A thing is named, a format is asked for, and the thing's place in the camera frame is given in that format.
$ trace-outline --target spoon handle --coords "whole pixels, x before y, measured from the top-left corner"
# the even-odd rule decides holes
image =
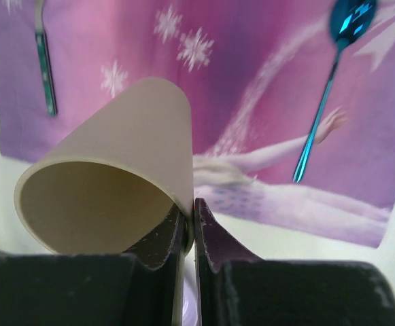
[[[338,54],[333,62],[332,71],[330,72],[330,75],[328,76],[327,86],[326,86],[326,89],[322,95],[321,104],[320,104],[320,107],[318,108],[317,115],[315,116],[315,121],[312,125],[311,132],[309,133],[309,136],[307,137],[305,146],[303,147],[303,152],[300,156],[300,160],[298,161],[297,167],[295,169],[294,182],[300,182],[302,180],[303,176],[305,175],[307,161],[309,160],[309,156],[310,156],[311,150],[312,150],[313,140],[315,139],[315,134],[317,132],[318,126],[320,125],[321,116],[324,111],[324,107],[326,106],[328,94],[330,93],[330,89],[332,88],[333,77],[334,77],[334,73],[336,73],[336,70],[338,67],[340,55],[341,55],[341,51],[338,51]]]

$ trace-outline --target snowflake print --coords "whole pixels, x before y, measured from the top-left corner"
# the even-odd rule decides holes
[[[113,67],[101,67],[103,74],[103,82],[101,89],[107,90],[112,97],[123,91],[124,82],[128,78],[128,71],[123,71],[122,67],[118,66],[117,60],[114,61]]]
[[[373,57],[372,71],[380,66],[384,58],[395,46],[395,0],[385,2],[385,5],[377,13],[372,29],[378,29],[385,24],[387,26],[380,34],[373,37],[354,54],[355,56],[371,55]]]
[[[2,3],[7,7],[8,13],[10,13],[13,8],[22,7],[22,0],[2,0]]]
[[[180,40],[177,60],[184,60],[184,65],[188,63],[189,73],[195,65],[199,69],[201,65],[209,64],[213,40],[207,39],[207,35],[202,36],[202,28],[198,29],[196,35],[192,35],[192,31],[188,35],[182,34]]]
[[[170,5],[166,12],[160,12],[156,14],[156,25],[154,34],[158,34],[162,38],[162,42],[166,40],[176,38],[179,34],[179,24],[182,20],[182,15],[178,15],[173,10],[173,6]]]

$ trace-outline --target white hair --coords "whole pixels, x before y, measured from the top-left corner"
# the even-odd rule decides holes
[[[192,158],[194,186],[200,185],[245,185],[253,179],[233,164],[219,158],[195,155]]]

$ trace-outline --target cone opening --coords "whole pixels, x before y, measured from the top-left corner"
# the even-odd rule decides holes
[[[63,162],[32,174],[20,191],[25,226],[56,253],[120,253],[167,215],[172,199],[128,171]]]

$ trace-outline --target metal spoon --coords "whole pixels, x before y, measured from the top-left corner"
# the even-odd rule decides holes
[[[338,52],[333,62],[333,68],[328,76],[327,86],[321,99],[315,121],[311,132],[307,137],[305,147],[298,161],[294,173],[294,182],[300,182],[305,174],[307,161],[311,153],[313,140],[320,124],[321,116],[327,102],[328,94],[332,88],[334,73],[337,70],[339,57],[342,51],[356,42],[371,25],[375,12],[377,11],[377,0],[338,0],[333,7],[330,16],[330,34],[335,42]]]

